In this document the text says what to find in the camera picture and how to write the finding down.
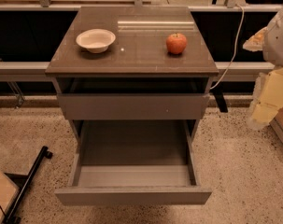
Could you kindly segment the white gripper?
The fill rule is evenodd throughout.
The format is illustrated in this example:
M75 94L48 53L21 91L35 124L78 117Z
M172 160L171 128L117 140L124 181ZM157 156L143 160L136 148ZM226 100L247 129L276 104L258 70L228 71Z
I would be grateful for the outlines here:
M243 44L243 49L262 51L266 31L267 28L263 27ZM270 124L283 107L283 67L278 67L268 74L260 73L252 98L248 110L248 127L261 130Z

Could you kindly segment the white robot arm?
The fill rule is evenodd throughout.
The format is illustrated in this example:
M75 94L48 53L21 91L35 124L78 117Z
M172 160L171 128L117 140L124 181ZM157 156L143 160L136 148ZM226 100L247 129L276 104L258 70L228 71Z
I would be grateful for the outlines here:
M244 43L243 49L261 51L263 58L275 66L268 74L260 73L255 81L247 124L260 130L283 107L283 7L266 27Z

